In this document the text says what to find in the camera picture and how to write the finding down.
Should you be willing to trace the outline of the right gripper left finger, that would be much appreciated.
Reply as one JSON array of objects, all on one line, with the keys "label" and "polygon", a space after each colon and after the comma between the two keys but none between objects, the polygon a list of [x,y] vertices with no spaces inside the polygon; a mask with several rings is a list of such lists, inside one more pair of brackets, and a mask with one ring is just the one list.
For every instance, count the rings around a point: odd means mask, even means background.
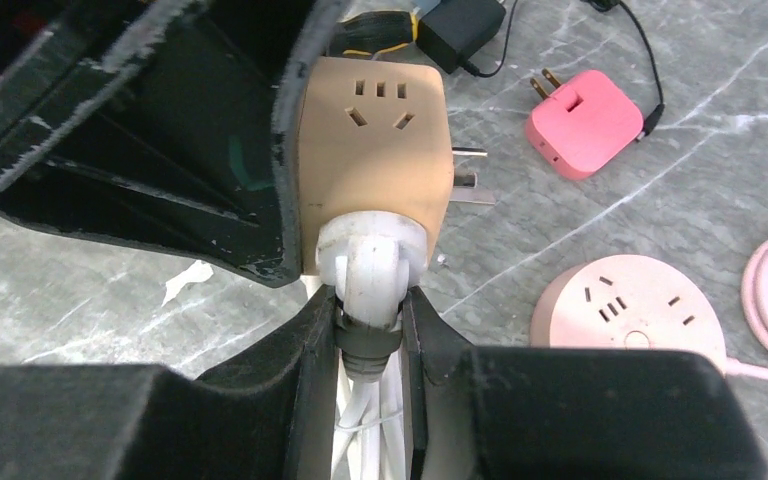
[{"label": "right gripper left finger", "polygon": [[326,479],[336,296],[189,379],[159,364],[0,366],[0,479]]}]

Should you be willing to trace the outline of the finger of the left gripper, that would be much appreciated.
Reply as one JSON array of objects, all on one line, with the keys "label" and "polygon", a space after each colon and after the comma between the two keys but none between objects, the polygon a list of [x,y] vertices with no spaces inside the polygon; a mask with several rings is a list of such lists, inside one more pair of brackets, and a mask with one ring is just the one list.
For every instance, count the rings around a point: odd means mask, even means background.
[{"label": "finger of the left gripper", "polygon": [[0,1],[0,217],[302,270],[298,121],[344,1]]}]

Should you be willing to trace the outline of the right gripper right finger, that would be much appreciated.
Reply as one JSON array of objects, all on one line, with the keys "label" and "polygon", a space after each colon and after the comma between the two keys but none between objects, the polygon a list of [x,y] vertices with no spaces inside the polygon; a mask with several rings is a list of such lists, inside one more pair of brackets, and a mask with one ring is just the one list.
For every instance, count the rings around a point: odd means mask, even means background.
[{"label": "right gripper right finger", "polygon": [[704,357],[475,345],[419,288],[402,304],[411,479],[764,479]]}]

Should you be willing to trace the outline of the pink round socket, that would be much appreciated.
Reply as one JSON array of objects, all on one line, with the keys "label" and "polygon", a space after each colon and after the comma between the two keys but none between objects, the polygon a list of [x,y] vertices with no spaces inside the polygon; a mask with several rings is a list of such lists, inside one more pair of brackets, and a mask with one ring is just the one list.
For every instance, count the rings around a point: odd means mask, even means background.
[{"label": "pink round socket", "polygon": [[611,255],[557,276],[535,305],[530,344],[688,351],[727,370],[724,333],[706,295],[680,270],[644,255]]}]

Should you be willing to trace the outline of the beige cube socket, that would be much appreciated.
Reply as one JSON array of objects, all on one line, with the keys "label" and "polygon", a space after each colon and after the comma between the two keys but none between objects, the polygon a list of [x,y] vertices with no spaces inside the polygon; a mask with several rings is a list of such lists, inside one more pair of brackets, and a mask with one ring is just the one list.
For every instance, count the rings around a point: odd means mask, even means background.
[{"label": "beige cube socket", "polygon": [[492,204],[451,143],[443,80],[425,65],[323,57],[314,66],[297,137],[302,271],[317,272],[320,229],[358,211],[421,224],[431,254],[449,200]]}]

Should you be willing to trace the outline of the black power adapter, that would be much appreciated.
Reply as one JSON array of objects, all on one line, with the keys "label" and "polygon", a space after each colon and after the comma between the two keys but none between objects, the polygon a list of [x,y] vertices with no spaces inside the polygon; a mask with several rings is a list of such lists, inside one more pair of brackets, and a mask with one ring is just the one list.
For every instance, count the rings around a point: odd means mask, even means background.
[{"label": "black power adapter", "polygon": [[[654,51],[645,30],[623,1],[590,1],[595,11],[605,14],[619,8],[637,29],[650,60],[658,103],[643,121],[641,137],[650,135],[661,121],[665,95]],[[420,50],[447,73],[462,69],[476,78],[491,78],[505,64],[509,39],[516,15],[516,1],[418,1],[422,16],[414,21],[414,42]],[[492,71],[483,71],[472,56],[505,30],[500,60]]]}]

